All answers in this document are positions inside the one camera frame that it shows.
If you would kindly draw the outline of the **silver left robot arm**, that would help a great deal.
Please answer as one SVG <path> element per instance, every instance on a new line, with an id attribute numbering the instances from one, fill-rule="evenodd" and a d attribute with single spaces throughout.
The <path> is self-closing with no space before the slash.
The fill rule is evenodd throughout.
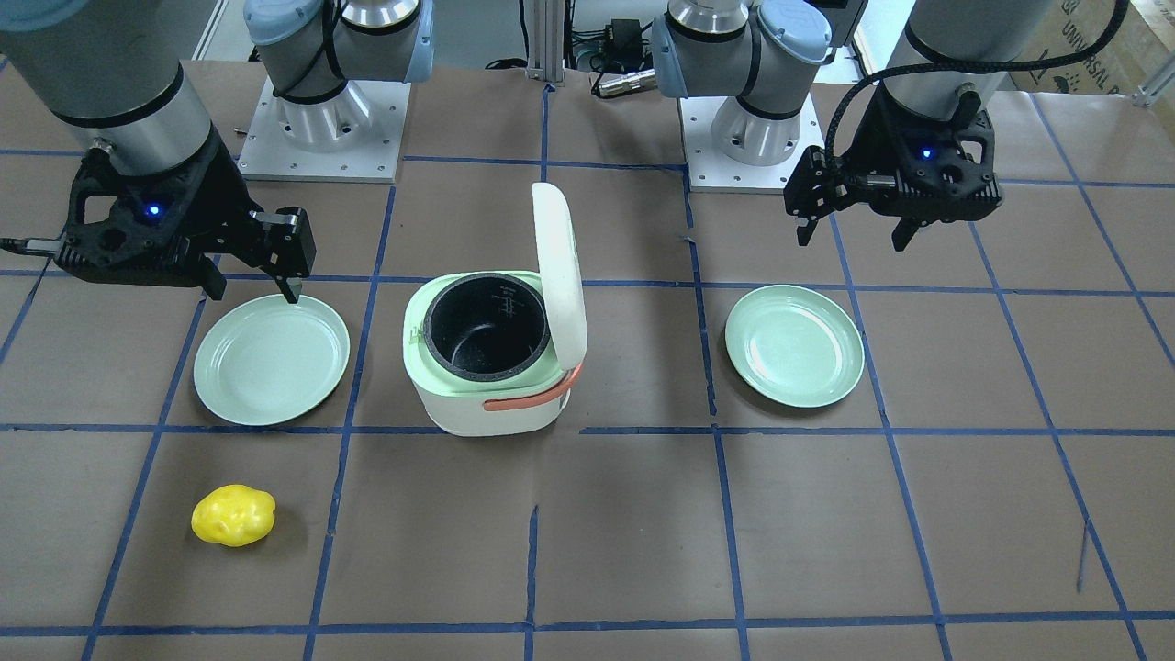
<path id="1" fill-rule="evenodd" d="M 841 97 L 822 146 L 807 146 L 784 187 L 797 240 L 851 205 L 897 218 L 901 252 L 932 223 L 983 220 L 1002 205 L 988 100 L 1003 73 L 1083 62 L 1112 42 L 1130 5 L 1113 4 L 1085 49 L 1021 59 L 1046 1 L 918 1 L 884 70 Z M 650 33 L 654 79 L 672 99 L 721 97 L 721 150 L 752 166 L 780 163 L 819 67 L 834 56 L 830 9 L 810 1 L 670 1 Z"/>

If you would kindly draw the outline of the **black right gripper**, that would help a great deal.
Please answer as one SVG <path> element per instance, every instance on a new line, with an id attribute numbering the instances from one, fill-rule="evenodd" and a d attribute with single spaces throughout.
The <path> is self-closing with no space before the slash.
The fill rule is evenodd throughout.
<path id="1" fill-rule="evenodd" d="M 56 252 L 63 272 L 98 284 L 201 286 L 222 301 L 227 281 L 209 255 L 227 252 L 298 304 L 318 255 L 309 214 L 261 210 L 214 127 L 189 158 L 156 174 L 121 174 L 114 154 L 105 139 L 85 151 Z"/>

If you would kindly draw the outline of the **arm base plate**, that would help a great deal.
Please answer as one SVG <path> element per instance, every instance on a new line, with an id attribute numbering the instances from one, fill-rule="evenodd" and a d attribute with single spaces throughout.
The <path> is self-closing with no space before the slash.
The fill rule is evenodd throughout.
<path id="1" fill-rule="evenodd" d="M 761 119 L 736 97 L 678 101 L 689 188 L 694 193 L 780 194 L 803 151 L 822 146 L 810 96 L 790 119 Z"/>
<path id="2" fill-rule="evenodd" d="M 239 169 L 251 181 L 391 186 L 411 89 L 397 81 L 349 81 L 331 100 L 294 104 L 266 81 Z"/>

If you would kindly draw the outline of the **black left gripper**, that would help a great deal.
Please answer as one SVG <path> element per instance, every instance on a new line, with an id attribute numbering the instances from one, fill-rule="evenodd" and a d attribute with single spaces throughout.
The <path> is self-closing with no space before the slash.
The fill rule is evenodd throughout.
<path id="1" fill-rule="evenodd" d="M 798 247 L 810 247 L 820 218 L 848 205 L 900 217 L 892 231 L 897 252 L 928 221 L 983 220 L 1002 205 L 991 117 L 976 92 L 958 94 L 956 102 L 952 117 L 924 119 L 880 87 L 844 154 L 806 148 L 784 191 Z"/>

